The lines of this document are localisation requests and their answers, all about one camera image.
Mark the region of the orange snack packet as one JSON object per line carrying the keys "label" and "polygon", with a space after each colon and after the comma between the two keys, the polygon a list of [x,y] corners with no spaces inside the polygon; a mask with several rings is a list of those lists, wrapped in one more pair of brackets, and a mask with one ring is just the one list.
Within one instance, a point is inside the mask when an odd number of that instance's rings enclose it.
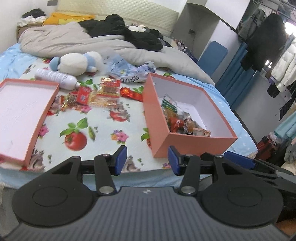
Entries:
{"label": "orange snack packet", "polygon": [[176,133],[179,129],[183,128],[184,121],[176,117],[170,117],[169,126],[170,126],[170,131],[172,133]]}

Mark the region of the green label snack packet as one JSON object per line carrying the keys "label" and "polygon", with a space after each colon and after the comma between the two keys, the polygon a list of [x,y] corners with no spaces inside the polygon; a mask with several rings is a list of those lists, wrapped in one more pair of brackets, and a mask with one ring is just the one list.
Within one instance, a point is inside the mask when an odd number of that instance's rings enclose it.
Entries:
{"label": "green label snack packet", "polygon": [[169,109],[174,113],[178,113],[178,104],[175,102],[168,94],[165,94],[162,101],[161,106],[163,108]]}

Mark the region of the large golden cake packet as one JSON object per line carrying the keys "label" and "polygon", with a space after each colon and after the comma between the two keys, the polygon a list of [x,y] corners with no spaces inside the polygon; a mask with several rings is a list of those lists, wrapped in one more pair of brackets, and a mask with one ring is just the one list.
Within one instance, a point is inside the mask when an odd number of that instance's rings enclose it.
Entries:
{"label": "large golden cake packet", "polygon": [[100,108],[112,108],[117,106],[120,96],[110,92],[93,91],[90,93],[88,105]]}

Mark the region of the small brown jerky packet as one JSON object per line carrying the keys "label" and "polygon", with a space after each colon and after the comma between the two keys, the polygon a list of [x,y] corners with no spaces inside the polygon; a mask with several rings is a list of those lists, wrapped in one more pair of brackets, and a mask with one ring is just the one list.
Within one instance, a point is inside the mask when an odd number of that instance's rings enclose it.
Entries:
{"label": "small brown jerky packet", "polygon": [[90,87],[79,87],[67,95],[60,96],[60,110],[72,109],[80,113],[88,113],[92,110],[92,107],[89,105],[91,93],[92,89]]}

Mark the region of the red yellow snack packet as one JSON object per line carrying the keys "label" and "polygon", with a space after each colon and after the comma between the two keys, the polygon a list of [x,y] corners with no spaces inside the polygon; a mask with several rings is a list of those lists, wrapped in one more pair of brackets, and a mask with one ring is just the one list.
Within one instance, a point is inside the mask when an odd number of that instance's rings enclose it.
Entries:
{"label": "red yellow snack packet", "polygon": [[101,78],[97,94],[103,97],[119,98],[121,81],[112,78]]}

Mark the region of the red suitcase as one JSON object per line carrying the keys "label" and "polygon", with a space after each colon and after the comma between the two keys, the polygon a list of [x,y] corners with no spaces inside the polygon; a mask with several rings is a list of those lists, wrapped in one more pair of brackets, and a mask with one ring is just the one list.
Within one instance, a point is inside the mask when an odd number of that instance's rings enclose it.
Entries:
{"label": "red suitcase", "polygon": [[269,162],[274,165],[279,165],[281,150],[280,145],[277,144],[270,136],[264,136],[260,142],[257,143],[256,159]]}

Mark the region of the clear brown snack packet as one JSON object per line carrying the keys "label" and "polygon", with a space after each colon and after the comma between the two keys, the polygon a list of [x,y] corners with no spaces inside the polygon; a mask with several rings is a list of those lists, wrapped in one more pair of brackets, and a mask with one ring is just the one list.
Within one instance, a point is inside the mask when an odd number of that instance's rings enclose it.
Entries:
{"label": "clear brown snack packet", "polygon": [[193,135],[200,137],[210,137],[211,131],[202,128],[196,121],[192,120],[190,116],[184,118],[184,135]]}

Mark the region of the pink cardboard box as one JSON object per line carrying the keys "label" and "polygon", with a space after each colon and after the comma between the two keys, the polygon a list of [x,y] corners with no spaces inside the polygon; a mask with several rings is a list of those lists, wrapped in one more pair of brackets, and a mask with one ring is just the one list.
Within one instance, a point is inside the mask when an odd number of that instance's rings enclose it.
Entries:
{"label": "pink cardboard box", "polygon": [[[175,146],[182,154],[223,154],[237,140],[237,135],[218,106],[201,87],[151,73],[142,95],[155,158],[165,158],[169,146]],[[210,132],[210,136],[171,132],[161,107],[163,100],[175,105],[178,115],[189,114],[200,127]]]}

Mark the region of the blue curtain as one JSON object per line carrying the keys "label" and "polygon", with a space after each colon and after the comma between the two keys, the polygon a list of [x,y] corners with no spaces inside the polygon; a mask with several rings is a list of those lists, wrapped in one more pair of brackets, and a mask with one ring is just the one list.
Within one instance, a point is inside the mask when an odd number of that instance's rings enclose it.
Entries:
{"label": "blue curtain", "polygon": [[245,99],[255,82],[258,72],[253,69],[245,71],[240,61],[247,53],[247,44],[243,42],[227,69],[216,83],[216,88],[227,100],[230,108],[235,110]]}

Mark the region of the small red snack packet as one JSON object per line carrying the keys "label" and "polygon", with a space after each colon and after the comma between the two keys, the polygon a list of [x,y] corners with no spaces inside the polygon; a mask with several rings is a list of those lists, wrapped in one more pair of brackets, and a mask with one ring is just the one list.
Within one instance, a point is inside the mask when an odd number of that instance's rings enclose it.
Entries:
{"label": "small red snack packet", "polygon": [[136,100],[143,102],[142,92],[144,90],[143,86],[140,86],[139,88],[133,87],[132,89],[128,87],[122,87],[120,89],[120,95],[121,97]]}

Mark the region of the white spray bottle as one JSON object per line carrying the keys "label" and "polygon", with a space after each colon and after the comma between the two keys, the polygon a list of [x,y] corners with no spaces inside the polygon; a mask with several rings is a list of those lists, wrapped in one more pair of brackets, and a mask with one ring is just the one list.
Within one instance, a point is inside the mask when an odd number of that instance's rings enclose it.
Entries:
{"label": "white spray bottle", "polygon": [[36,70],[35,79],[58,83],[60,88],[65,90],[74,90],[80,87],[76,77],[44,68]]}

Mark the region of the white puffer jacket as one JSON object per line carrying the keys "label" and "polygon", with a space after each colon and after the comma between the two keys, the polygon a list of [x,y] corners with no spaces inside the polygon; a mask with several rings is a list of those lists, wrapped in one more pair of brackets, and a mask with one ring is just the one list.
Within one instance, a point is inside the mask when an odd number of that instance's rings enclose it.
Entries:
{"label": "white puffer jacket", "polygon": [[295,48],[294,39],[271,72],[280,92],[285,92],[287,87],[295,82]]}

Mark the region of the crumpled blue white plastic bag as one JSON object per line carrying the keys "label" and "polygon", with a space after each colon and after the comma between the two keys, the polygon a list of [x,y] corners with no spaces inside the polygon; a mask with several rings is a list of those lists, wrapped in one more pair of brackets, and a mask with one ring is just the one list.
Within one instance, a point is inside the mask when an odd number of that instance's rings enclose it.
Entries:
{"label": "crumpled blue white plastic bag", "polygon": [[106,73],[115,79],[119,79],[122,83],[146,82],[148,74],[156,72],[156,66],[152,61],[134,66],[112,49],[106,49],[101,53],[101,56]]}

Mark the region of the pink box lid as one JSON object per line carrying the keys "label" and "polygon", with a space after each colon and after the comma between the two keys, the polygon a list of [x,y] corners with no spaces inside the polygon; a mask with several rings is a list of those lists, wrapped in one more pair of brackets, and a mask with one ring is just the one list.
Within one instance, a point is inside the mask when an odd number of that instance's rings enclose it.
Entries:
{"label": "pink box lid", "polygon": [[40,80],[1,82],[1,161],[27,166],[59,84]]}

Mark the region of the white and blue plush toy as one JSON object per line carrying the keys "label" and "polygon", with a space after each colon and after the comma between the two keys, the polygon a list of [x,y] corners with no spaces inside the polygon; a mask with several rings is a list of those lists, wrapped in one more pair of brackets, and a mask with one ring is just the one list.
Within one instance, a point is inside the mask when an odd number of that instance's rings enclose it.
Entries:
{"label": "white and blue plush toy", "polygon": [[84,73],[104,73],[106,65],[103,57],[94,51],[85,54],[69,53],[62,57],[54,57],[49,63],[52,71],[58,71],[72,76],[79,76]]}

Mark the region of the black hanging coat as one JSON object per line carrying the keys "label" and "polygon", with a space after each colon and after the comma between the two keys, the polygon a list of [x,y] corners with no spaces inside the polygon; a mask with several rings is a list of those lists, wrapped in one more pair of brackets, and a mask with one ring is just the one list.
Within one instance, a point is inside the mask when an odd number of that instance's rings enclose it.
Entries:
{"label": "black hanging coat", "polygon": [[240,61],[242,68],[260,72],[267,60],[277,60],[286,41],[287,34],[281,16],[270,14],[250,39],[247,53]]}

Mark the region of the grey duvet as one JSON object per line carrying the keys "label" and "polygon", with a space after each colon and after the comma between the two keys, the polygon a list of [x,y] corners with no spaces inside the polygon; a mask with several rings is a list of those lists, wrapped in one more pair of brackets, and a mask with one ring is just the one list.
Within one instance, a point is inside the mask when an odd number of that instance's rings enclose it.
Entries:
{"label": "grey duvet", "polygon": [[95,51],[104,54],[113,50],[132,65],[152,61],[157,68],[168,68],[174,73],[215,84],[188,55],[178,49],[166,46],[158,52],[137,49],[132,43],[125,41],[122,35],[92,38],[77,22],[26,29],[18,42],[24,53],[45,58],[61,57],[75,52],[84,54]]}

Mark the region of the cream quilted headboard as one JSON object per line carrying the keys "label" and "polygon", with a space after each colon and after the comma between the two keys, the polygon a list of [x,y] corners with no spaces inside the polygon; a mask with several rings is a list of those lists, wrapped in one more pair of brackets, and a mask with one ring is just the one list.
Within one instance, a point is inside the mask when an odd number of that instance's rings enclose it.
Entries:
{"label": "cream quilted headboard", "polygon": [[97,20],[117,14],[126,25],[144,25],[165,36],[171,35],[179,16],[177,11],[151,1],[63,0],[58,1],[57,10],[67,14],[94,15]]}

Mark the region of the yellow blanket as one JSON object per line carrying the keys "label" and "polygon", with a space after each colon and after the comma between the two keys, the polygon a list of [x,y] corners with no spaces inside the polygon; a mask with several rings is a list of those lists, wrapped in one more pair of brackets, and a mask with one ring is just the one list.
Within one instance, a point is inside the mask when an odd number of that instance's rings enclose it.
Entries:
{"label": "yellow blanket", "polygon": [[67,15],[63,13],[52,13],[44,22],[45,25],[65,25],[70,22],[80,22],[95,19],[95,15]]}

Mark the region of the black white clothes pile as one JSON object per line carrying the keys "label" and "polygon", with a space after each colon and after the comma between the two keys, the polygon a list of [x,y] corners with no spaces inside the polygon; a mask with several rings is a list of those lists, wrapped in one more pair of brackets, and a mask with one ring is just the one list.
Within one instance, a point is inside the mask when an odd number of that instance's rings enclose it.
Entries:
{"label": "black white clothes pile", "polygon": [[46,13],[38,9],[32,9],[29,12],[24,13],[19,19],[17,26],[24,27],[29,24],[39,24],[43,23],[47,19]]}

